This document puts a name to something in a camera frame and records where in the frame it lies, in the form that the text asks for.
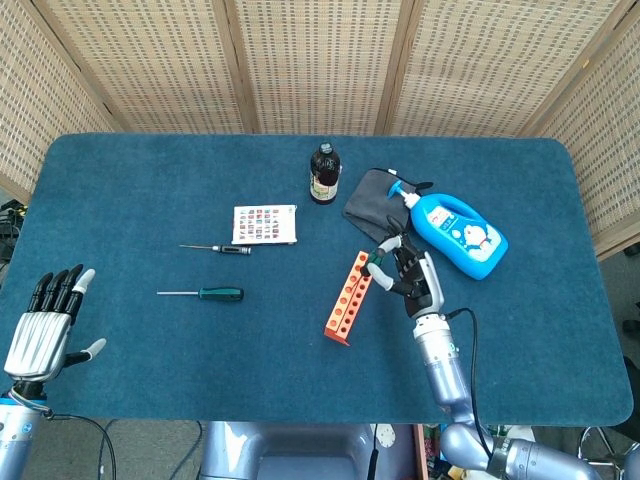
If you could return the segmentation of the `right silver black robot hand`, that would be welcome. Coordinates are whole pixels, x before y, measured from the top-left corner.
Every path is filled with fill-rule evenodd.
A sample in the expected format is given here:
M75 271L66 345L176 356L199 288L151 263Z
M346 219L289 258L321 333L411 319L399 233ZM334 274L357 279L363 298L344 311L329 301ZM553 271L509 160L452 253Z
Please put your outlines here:
M428 252L419 250L411 241L399 220L387 216L388 235L372 251L361 272L387 292L403 297L407 315L418 319L438 314L444 304L444 294ZM381 268L384 258L394 258L398 279L387 275Z

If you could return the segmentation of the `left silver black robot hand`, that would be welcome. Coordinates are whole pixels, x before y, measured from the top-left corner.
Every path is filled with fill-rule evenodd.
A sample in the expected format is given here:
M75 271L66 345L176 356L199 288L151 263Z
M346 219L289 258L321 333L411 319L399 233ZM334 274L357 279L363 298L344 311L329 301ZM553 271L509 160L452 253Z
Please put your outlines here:
M67 351L72 329L96 271L81 264L45 274L36 284L9 346L4 371L14 381L46 383L64 368L88 362L107 344L99 338L77 352Z

